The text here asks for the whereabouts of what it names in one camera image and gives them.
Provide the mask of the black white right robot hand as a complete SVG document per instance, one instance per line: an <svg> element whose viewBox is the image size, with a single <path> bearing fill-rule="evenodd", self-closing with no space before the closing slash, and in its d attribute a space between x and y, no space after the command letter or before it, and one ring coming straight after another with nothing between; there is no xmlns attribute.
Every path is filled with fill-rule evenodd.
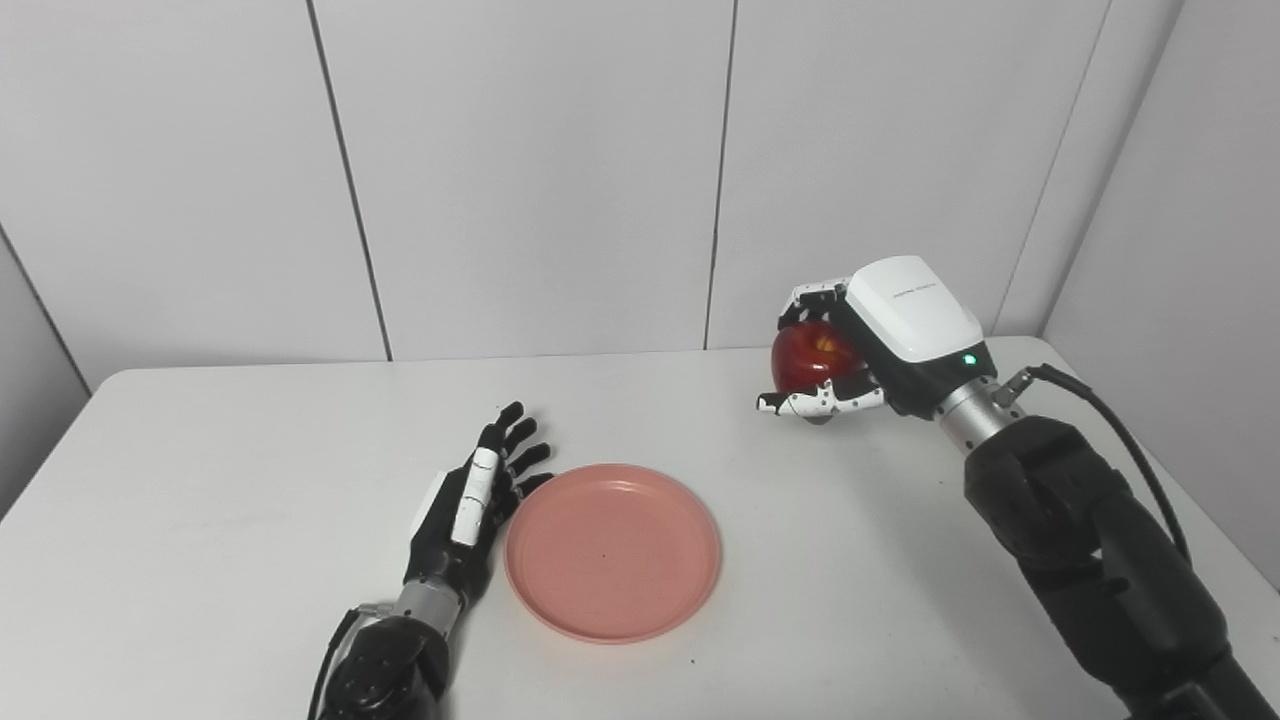
<svg viewBox="0 0 1280 720"><path fill-rule="evenodd" d="M828 324L861 365L797 389L759 395L762 413L826 420L888 406L931 420L956 389L998 374L977 316L916 255L795 287L777 328L804 322Z"/></svg>

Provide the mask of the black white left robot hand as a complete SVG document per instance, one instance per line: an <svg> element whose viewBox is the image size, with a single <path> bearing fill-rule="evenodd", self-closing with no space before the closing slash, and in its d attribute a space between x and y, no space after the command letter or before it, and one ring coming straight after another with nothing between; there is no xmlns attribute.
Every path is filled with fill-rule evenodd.
<svg viewBox="0 0 1280 720"><path fill-rule="evenodd" d="M536 432L538 420L520 401L507 405L483 428L462 465L433 484L430 503L410 541L406 584L440 582L465 606L485 594L498 532L554 477L530 471L552 456L547 442L527 445Z"/></svg>

